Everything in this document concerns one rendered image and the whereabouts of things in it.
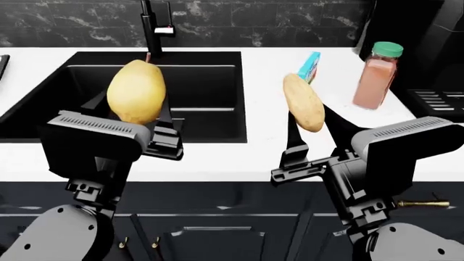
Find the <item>black coffee machine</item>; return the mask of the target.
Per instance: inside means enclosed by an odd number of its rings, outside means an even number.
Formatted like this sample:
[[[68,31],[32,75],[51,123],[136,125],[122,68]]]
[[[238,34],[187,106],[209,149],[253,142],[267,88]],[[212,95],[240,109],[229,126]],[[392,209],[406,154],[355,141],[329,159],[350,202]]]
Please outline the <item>black coffee machine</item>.
[[[357,52],[404,48],[392,93],[415,117],[464,123],[464,0],[370,0]]]

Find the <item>teal carton box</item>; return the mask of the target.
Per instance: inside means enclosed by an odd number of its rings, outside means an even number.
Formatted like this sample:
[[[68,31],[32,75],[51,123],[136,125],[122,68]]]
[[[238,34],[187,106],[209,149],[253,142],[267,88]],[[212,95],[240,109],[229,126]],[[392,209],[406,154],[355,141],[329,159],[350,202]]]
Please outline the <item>teal carton box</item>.
[[[314,80],[317,70],[318,70],[318,63],[320,60],[320,52],[313,51],[311,55],[307,58],[305,63],[300,67],[297,75],[302,79],[305,80],[308,84]]]

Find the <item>dark kitchen base cabinet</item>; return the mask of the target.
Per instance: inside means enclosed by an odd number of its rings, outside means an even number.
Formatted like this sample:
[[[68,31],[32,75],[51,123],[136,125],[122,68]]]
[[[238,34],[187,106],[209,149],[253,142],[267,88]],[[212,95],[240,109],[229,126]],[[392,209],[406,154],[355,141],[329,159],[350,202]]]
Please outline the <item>dark kitchen base cabinet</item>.
[[[76,204],[65,182],[0,182],[0,247],[6,249],[46,210]],[[449,201],[454,208],[391,212],[464,244],[464,183],[417,182],[396,200]],[[137,214],[146,239],[130,216]],[[321,182],[129,182],[104,261],[351,261],[352,247]],[[118,245],[128,237],[127,247]],[[159,247],[152,243],[160,237]]]

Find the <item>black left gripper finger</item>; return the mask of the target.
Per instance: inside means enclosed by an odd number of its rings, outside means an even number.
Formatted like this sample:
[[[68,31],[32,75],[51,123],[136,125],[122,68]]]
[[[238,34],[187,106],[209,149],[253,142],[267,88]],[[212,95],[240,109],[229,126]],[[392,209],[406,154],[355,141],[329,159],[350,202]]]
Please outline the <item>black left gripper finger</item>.
[[[109,108],[107,102],[107,91],[102,91],[94,98],[87,101],[85,104],[80,106],[80,113],[83,115],[89,115],[92,117],[100,117],[103,119],[116,120],[117,116]]]
[[[171,117],[171,112],[170,112],[170,104],[169,104],[169,95],[168,95],[168,92],[166,92],[166,95],[165,95],[165,99],[163,101],[163,104],[162,104],[162,109],[161,109],[161,112],[159,114],[159,117],[156,121],[156,124],[157,125],[167,125],[168,123],[169,124],[173,124],[173,119]]]

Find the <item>brown potato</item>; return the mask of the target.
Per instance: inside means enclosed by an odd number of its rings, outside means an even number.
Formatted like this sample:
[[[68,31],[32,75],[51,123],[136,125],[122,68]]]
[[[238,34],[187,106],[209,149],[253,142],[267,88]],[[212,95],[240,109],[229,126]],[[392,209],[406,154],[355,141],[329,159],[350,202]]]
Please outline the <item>brown potato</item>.
[[[298,75],[289,73],[283,79],[283,92],[297,124],[306,131],[319,132],[325,121],[325,109],[310,84]]]

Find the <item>black sink faucet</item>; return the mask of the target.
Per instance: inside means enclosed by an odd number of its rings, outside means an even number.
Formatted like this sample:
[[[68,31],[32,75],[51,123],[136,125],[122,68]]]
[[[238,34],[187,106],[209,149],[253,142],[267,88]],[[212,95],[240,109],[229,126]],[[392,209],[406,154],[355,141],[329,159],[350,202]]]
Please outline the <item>black sink faucet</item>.
[[[141,21],[144,29],[146,45],[151,58],[162,56],[161,37],[175,37],[175,27],[172,23],[170,2],[167,3],[169,23],[158,25],[155,12],[152,10],[150,0],[140,0],[141,2]]]

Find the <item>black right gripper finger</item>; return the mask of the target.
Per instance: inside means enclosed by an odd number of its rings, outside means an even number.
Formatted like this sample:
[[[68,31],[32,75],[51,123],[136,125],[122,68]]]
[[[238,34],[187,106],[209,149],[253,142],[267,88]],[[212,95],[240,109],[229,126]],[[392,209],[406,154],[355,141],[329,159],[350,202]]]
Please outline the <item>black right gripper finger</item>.
[[[295,117],[288,112],[287,145],[281,155],[280,165],[299,165],[307,162],[308,145],[302,140]]]
[[[361,132],[363,128],[344,119],[331,108],[324,105],[325,124],[331,134],[331,137],[338,149],[352,150],[352,137]]]

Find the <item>black kitchen sink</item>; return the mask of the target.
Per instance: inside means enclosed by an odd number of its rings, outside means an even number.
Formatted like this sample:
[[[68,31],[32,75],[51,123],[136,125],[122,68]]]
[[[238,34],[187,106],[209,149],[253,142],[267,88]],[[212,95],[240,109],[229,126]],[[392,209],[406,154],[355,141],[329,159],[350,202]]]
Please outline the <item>black kitchen sink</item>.
[[[79,51],[0,117],[0,143],[38,143],[37,125],[106,91],[142,51]],[[241,54],[166,51],[152,62],[163,74],[171,117],[184,143],[246,143]]]

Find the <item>large yellow fruit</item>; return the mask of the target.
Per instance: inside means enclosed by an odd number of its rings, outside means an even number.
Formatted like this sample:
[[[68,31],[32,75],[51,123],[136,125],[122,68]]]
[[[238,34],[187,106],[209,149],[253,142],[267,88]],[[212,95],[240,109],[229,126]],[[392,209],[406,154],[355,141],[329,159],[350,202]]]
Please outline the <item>large yellow fruit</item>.
[[[155,121],[166,97],[165,80],[161,69],[150,62],[136,59],[116,73],[107,89],[109,108],[127,123],[145,125]]]

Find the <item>pink juice bottle green cap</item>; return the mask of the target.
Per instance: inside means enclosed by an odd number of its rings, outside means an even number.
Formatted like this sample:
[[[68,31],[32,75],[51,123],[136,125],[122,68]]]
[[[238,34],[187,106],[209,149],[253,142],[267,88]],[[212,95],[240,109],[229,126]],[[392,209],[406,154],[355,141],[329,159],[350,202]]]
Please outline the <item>pink juice bottle green cap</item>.
[[[398,59],[404,48],[398,43],[378,41],[365,60],[352,103],[376,110],[383,103],[397,72]]]

